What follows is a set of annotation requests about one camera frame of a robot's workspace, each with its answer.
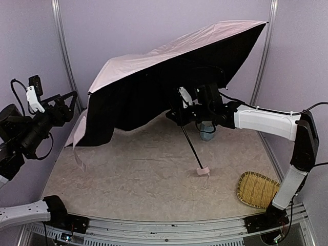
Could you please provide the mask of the pink umbrella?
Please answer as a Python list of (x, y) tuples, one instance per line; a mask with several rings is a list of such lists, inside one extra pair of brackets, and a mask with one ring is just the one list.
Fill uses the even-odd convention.
[(162, 112), (182, 112), (180, 88), (225, 88), (249, 57), (265, 21), (216, 22), (145, 54), (109, 59), (88, 90), (88, 105), (65, 145), (96, 147), (114, 129), (132, 131)]

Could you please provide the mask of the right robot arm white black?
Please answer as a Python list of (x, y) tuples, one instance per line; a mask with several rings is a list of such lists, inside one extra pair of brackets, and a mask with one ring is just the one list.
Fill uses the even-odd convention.
[(290, 167), (278, 191), (272, 191), (263, 209), (264, 214), (251, 216), (262, 226), (291, 222), (286, 218), (286, 208), (303, 188), (311, 170), (325, 165), (317, 163), (319, 136), (311, 109), (301, 112), (283, 112), (248, 105), (232, 99), (218, 101), (192, 101), (182, 99), (165, 117), (176, 123), (185, 133), (185, 126), (194, 123), (200, 134), (214, 134), (217, 126), (229, 129), (254, 130), (274, 138), (284, 138), (293, 143)]

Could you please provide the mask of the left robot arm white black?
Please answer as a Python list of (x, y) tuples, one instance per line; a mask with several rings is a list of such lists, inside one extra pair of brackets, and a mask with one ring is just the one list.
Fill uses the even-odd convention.
[[(62, 127), (73, 118), (76, 91), (55, 95), (41, 102), (45, 111), (23, 116), (15, 104), (1, 111), (1, 186), (11, 181), (27, 159), (44, 160), (36, 150), (43, 140), (53, 136), (53, 127)], [(59, 222), (67, 215), (63, 201), (57, 196), (20, 206), (1, 208), (1, 228), (32, 222)]]

